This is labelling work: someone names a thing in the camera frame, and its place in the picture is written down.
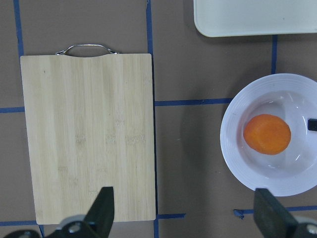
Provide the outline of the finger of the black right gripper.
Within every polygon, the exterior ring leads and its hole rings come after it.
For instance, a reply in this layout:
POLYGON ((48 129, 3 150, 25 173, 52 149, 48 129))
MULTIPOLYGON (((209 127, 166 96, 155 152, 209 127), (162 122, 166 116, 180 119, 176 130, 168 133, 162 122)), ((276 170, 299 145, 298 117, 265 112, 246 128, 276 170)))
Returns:
POLYGON ((308 119, 308 130, 317 131, 317 119, 308 119))

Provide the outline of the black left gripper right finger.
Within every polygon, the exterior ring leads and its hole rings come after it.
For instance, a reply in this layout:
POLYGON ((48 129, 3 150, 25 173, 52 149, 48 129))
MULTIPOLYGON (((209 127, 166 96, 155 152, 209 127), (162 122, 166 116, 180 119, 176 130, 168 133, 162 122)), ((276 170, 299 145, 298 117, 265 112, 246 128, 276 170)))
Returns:
POLYGON ((298 221, 266 188, 254 196, 254 221, 264 238, 315 238, 317 223, 298 221))

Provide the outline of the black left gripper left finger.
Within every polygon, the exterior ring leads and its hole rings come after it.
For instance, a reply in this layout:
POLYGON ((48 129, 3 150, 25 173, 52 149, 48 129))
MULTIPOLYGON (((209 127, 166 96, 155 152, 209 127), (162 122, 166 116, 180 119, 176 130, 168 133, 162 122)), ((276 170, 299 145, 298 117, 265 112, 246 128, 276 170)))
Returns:
POLYGON ((107 238, 114 221, 113 187, 102 187, 83 220, 69 222, 49 238, 107 238))

